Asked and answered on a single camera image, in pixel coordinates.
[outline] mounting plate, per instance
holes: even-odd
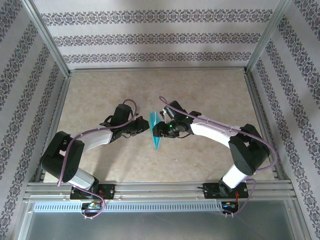
[[[102,183],[98,185],[98,192],[103,191],[105,193],[105,200],[113,200],[115,195],[115,184]],[[83,191],[80,191],[74,187],[71,188],[70,200],[93,200],[99,199],[96,196],[89,195]]]
[[[229,193],[227,197],[219,194],[219,184],[217,182],[205,182],[202,187],[205,199],[235,199],[236,192],[238,192],[240,199],[247,199],[249,197],[247,184],[245,182],[241,182],[236,186],[234,191]]]

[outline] beige floor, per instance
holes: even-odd
[[[242,70],[125,71],[73,74],[58,130],[80,133],[95,128],[127,98],[149,119],[150,112],[164,107],[160,95],[177,100],[188,112],[258,127]],[[201,136],[164,138],[156,151],[148,130],[91,149],[82,155],[80,167],[101,182],[208,181],[220,179],[232,164],[227,147]],[[273,173],[259,172],[254,178],[271,180]],[[44,181],[57,180],[46,174]]]

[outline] cable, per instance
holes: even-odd
[[[191,133],[188,133],[187,135],[185,135],[185,136],[177,136],[176,138],[177,139],[184,139],[184,138],[186,138],[186,137],[188,137],[188,136],[190,136],[191,135]]]
[[[71,141],[70,143],[68,144],[68,147],[66,148],[66,151],[65,151],[65,156],[63,158],[63,163],[62,163],[62,168],[61,168],[61,172],[60,172],[60,176],[59,176],[59,180],[58,180],[58,183],[57,183],[57,186],[60,187],[61,185],[61,182],[62,182],[62,178],[64,176],[64,173],[65,173],[65,170],[66,170],[66,164],[67,164],[67,159],[68,159],[68,154],[69,154],[69,151],[70,151],[70,148],[71,148],[71,145],[74,143],[75,140],[77,140],[78,138],[82,137],[83,135],[86,135],[86,134],[89,134],[89,133],[93,133],[93,132],[98,132],[100,130],[109,130],[109,129],[117,129],[117,128],[121,128],[127,124],[129,124],[132,120],[134,120],[135,116],[136,116],[136,113],[137,113],[137,104],[135,101],[131,100],[131,99],[126,99],[123,101],[123,104],[125,104],[125,102],[127,101],[130,101],[134,104],[134,115],[132,116],[132,118],[130,120],[128,120],[127,122],[121,124],[121,125],[118,125],[118,126],[107,126],[107,127],[102,127],[102,128],[95,128],[95,129],[91,129],[91,130],[88,130],[88,131],[84,131],[80,134],[78,134],[77,136],[75,136]]]
[[[60,187],[60,185],[61,185],[62,178],[63,178],[64,173],[65,173],[65,170],[66,170],[66,164],[67,164],[68,154],[69,154],[71,145],[74,143],[75,140],[77,140],[78,138],[82,137],[83,135],[86,135],[86,134],[89,134],[89,133],[93,133],[93,132],[98,132],[98,131],[100,131],[100,130],[109,130],[109,129],[121,128],[121,127],[129,124],[132,120],[134,120],[134,118],[136,117],[136,114],[137,114],[137,104],[136,104],[135,101],[133,101],[133,100],[131,100],[131,99],[126,99],[126,100],[124,100],[122,104],[125,104],[125,103],[128,102],[128,101],[129,101],[129,102],[132,102],[132,103],[134,104],[134,114],[132,115],[132,118],[130,118],[130,120],[128,120],[127,122],[125,122],[125,123],[123,123],[123,124],[121,124],[121,125],[118,125],[118,126],[107,126],[107,127],[95,128],[95,129],[91,129],[91,130],[88,130],[88,131],[84,131],[83,133],[80,133],[80,134],[78,134],[77,136],[75,136],[75,137],[70,141],[70,143],[68,144],[68,146],[67,146],[67,148],[66,148],[66,151],[65,151],[65,155],[64,155],[63,163],[62,163],[62,168],[61,168],[61,172],[60,172],[60,176],[59,176],[59,180],[58,180],[58,182],[57,182],[57,184],[56,184],[58,187]],[[71,186],[73,186],[74,188],[80,190],[80,191],[83,191],[83,192],[85,192],[85,193],[87,193],[87,194],[96,196],[96,197],[98,197],[98,198],[101,199],[101,208],[100,208],[100,210],[99,210],[95,215],[89,217],[90,219],[93,219],[93,218],[99,216],[99,215],[103,212],[103,210],[105,209],[105,206],[106,206],[106,202],[105,202],[105,199],[104,199],[103,197],[101,197],[100,195],[95,194],[95,193],[93,193],[93,192],[90,192],[90,191],[88,191],[88,190],[85,190],[85,189],[83,189],[83,188],[81,188],[81,187],[75,186],[75,185],[73,185],[73,184],[71,184],[71,183],[69,183],[69,184],[70,184]],[[83,216],[84,216],[85,218],[88,218],[87,215],[86,215],[86,211],[84,211]]]
[[[71,183],[69,183],[69,182],[68,182],[68,184],[70,184],[70,185],[71,185],[72,187],[74,187],[75,189],[78,189],[78,190],[80,190],[80,191],[82,191],[82,192],[85,192],[85,193],[87,193],[87,194],[96,196],[97,198],[100,198],[100,199],[101,199],[101,208],[100,208],[100,210],[99,210],[95,215],[93,215],[93,216],[87,216],[87,215],[86,215],[86,210],[84,210],[84,213],[83,213],[82,215],[83,215],[85,218],[94,219],[95,217],[99,216],[99,215],[104,211],[105,206],[106,206],[106,202],[105,202],[105,199],[104,199],[102,196],[100,196],[99,194],[95,194],[95,193],[93,193],[93,192],[91,192],[91,191],[85,190],[85,189],[83,189],[83,188],[81,188],[81,187],[78,187],[78,186],[76,186],[76,185],[73,185],[73,184],[71,184]]]
[[[252,187],[252,190],[249,194],[249,196],[247,197],[247,199],[244,201],[243,205],[240,207],[240,209],[238,208],[238,211],[236,211],[235,213],[229,211],[229,210],[226,210],[226,209],[223,209],[223,211],[229,213],[232,217],[235,217],[237,216],[239,213],[241,213],[241,211],[245,208],[245,206],[248,204],[250,198],[252,197],[252,194],[254,193],[255,189],[256,189],[256,180],[254,180],[253,178],[249,178],[247,179],[246,181],[253,181],[253,187]]]
[[[159,96],[159,99],[161,102],[163,102],[167,107],[171,108],[172,110],[174,110],[175,112],[177,113],[180,113],[180,114],[183,114],[185,116],[188,116],[190,118],[193,118],[193,119],[198,119],[199,121],[202,121],[203,123],[210,123],[212,124],[214,127],[218,127],[218,128],[221,128],[221,129],[224,129],[226,131],[229,131],[229,132],[234,132],[234,133],[237,133],[237,134],[242,134],[242,135],[245,135],[245,136],[248,136],[252,139],[255,139],[261,143],[263,143],[264,145],[266,145],[271,151],[272,151],[272,154],[274,155],[274,161],[273,163],[271,163],[269,166],[266,166],[266,167],[262,167],[262,168],[259,168],[256,170],[256,172],[260,172],[260,171],[264,171],[264,170],[267,170],[267,169],[270,169],[272,168],[274,165],[276,165],[276,163],[278,162],[278,154],[277,154],[277,151],[276,149],[268,142],[266,142],[265,140],[263,140],[262,138],[260,137],[257,137],[255,135],[252,135],[250,133],[247,133],[247,132],[244,132],[244,131],[241,131],[241,130],[238,130],[238,129],[234,129],[232,127],[229,127],[229,126],[226,126],[226,125],[223,125],[221,123],[218,123],[214,120],[206,120],[206,119],[202,119],[200,117],[197,117],[197,116],[193,116],[189,113],[186,113],[184,111],[180,111],[179,109],[176,109],[175,107],[171,106],[168,104],[167,100],[163,97],[163,96]]]
[[[235,192],[235,205],[239,205],[239,193]]]
[[[124,134],[122,134],[121,136],[124,137],[125,139],[129,139],[131,137],[131,135],[130,136],[126,136]]]
[[[256,189],[256,180],[254,180],[253,178],[249,178],[246,181],[253,181],[253,187],[252,190],[248,196],[248,198],[244,201],[243,205],[240,207],[240,209],[238,211],[236,211],[233,215],[236,216],[238,215],[244,208],[245,206],[248,204],[249,199],[252,197],[252,194],[254,193],[255,189]]]

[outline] striped wall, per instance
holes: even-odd
[[[244,67],[279,0],[34,0],[70,69]]]
[[[273,144],[320,239],[320,7],[293,0],[252,71]]]
[[[0,240],[10,239],[64,76],[19,0],[0,0]]]

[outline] blue plastic object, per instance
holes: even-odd
[[[156,150],[158,150],[158,148],[159,148],[161,137],[154,136],[153,133],[152,133],[152,129],[154,128],[154,126],[157,123],[159,123],[161,121],[162,121],[162,119],[161,119],[161,117],[159,116],[159,114],[156,111],[150,112],[150,117],[149,117],[150,132],[151,132],[151,136],[153,138],[153,143],[154,143],[154,146],[155,146]]]

